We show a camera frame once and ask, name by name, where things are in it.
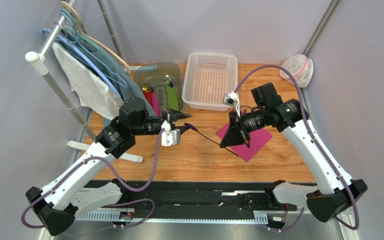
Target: clothes rack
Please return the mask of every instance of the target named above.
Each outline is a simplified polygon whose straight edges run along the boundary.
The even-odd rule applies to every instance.
[[[102,0],[97,0],[100,6],[100,10],[102,12],[102,15],[104,17],[106,26],[109,30],[110,36],[112,38],[113,44],[115,45],[117,55],[120,57],[122,56],[121,49],[118,45],[117,38],[115,37],[114,29],[112,28],[111,21],[109,20],[108,13],[106,12],[106,8]],[[78,0],[70,0],[69,5],[72,7],[75,7]],[[93,130],[90,128],[89,124],[84,120],[84,118],[80,115],[80,113],[77,111],[77,109],[74,107],[72,102],[68,99],[68,97],[65,95],[65,93],[62,91],[62,89],[59,87],[59,85],[56,83],[53,76],[50,74],[49,69],[45,65],[47,54],[49,53],[50,49],[52,48],[53,43],[56,41],[56,38],[58,37],[59,33],[63,29],[67,19],[65,16],[61,16],[58,21],[54,23],[53,28],[51,29],[51,32],[47,36],[47,38],[44,41],[44,44],[42,45],[39,52],[30,51],[25,54],[25,60],[29,62],[32,67],[35,69],[35,71],[47,82],[47,84],[51,87],[51,89],[54,91],[54,93],[59,97],[59,99],[62,101],[62,103],[65,105],[66,109],[72,114],[72,116],[75,118],[75,120],[78,122],[78,124],[82,127],[84,132],[91,138],[92,141],[96,140],[96,135],[93,132]],[[139,66],[132,69],[132,71],[135,71],[139,68]],[[68,146],[77,150],[84,150],[88,147],[84,143],[78,143],[69,141]],[[123,154],[120,159],[141,163],[143,161],[143,157],[136,156],[132,154]]]

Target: perforated basket bottom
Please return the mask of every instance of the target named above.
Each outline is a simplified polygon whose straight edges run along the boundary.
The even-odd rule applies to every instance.
[[[227,74],[224,72],[196,72],[193,102],[206,104],[222,104],[226,91]]]

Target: pink square cloth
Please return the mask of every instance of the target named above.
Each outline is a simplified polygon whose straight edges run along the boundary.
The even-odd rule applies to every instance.
[[[220,130],[218,130],[215,134],[223,139],[225,136],[226,131],[228,130],[229,123],[224,125]],[[257,131],[252,131],[250,133],[251,140],[249,141],[249,148],[247,145],[238,145],[238,146],[231,146],[230,148],[232,151],[234,151],[240,158],[242,158],[246,163],[250,159],[256,155],[260,149],[263,148],[265,144],[269,142],[269,140],[272,138],[272,134],[268,132],[266,129],[261,128]]]

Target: wood grain surface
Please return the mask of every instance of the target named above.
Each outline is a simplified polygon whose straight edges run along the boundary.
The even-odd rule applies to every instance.
[[[239,64],[238,81],[260,64]],[[186,64],[179,64],[183,77]],[[239,90],[241,105],[254,107],[250,90],[272,82],[284,101],[295,98],[293,85],[279,77],[275,68],[265,68],[255,72]],[[216,132],[229,121],[229,111],[209,111],[186,107],[185,113],[193,117],[183,122],[195,125],[201,133],[220,142]],[[103,128],[102,117],[93,113],[91,128],[99,134]],[[187,131],[181,136],[179,145],[159,147],[158,162],[154,180],[159,181],[225,181],[225,182],[314,182],[309,168],[293,145],[275,128],[266,128],[272,139],[249,161],[245,162],[232,153],[221,149],[197,132]],[[157,136],[136,136],[136,145],[127,153],[144,157],[141,164],[125,160],[115,160],[113,166],[125,180],[147,180],[151,174]],[[89,137],[85,142],[91,144]],[[109,168],[103,169],[94,179],[113,179]]]

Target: metal pole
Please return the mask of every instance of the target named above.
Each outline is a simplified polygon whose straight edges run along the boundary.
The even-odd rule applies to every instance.
[[[318,26],[316,27],[315,31],[313,32],[312,37],[310,38],[309,42],[307,43],[306,48],[303,51],[303,54],[307,57],[309,54],[311,54],[312,50],[314,49],[314,46],[316,45],[317,41],[321,37],[322,33],[324,32],[325,28],[328,25],[328,22],[331,20],[331,18],[334,15],[334,12],[340,5],[340,2],[342,0],[332,0],[328,8],[326,9],[325,13],[322,16],[322,19],[320,20]]]
[[[95,133],[93,132],[91,127],[87,124],[87,122],[84,120],[84,118],[80,115],[80,113],[77,111],[77,109],[74,107],[72,102],[68,99],[68,97],[62,91],[59,85],[56,83],[52,75],[50,75],[50,73],[47,73],[45,75],[42,75],[42,78],[47,82],[47,84],[51,87],[51,89],[53,89],[54,93],[56,93],[56,95],[62,101],[66,109],[69,110],[73,118],[75,118],[75,120],[79,123],[82,129],[84,129],[84,132],[90,136],[91,140],[95,141],[96,140]]]
[[[99,3],[99,7],[102,12],[104,21],[106,23],[107,29],[109,30],[110,38],[112,39],[113,45],[115,46],[116,54],[118,54],[120,58],[123,58],[123,53],[121,52],[120,45],[118,45],[117,36],[115,35],[114,29],[112,28],[108,13],[106,12],[105,4],[102,0],[97,0],[97,2]]]
[[[69,4],[74,7],[75,4],[77,4],[78,0],[70,0]],[[59,18],[58,22],[54,23],[54,27],[51,30],[50,34],[48,35],[47,39],[45,40],[44,44],[42,45],[41,49],[39,50],[38,54],[40,56],[46,57],[49,53],[50,49],[52,48],[53,43],[55,42],[56,38],[58,37],[59,33],[62,30],[62,27],[67,22],[67,19],[65,16],[61,16]]]

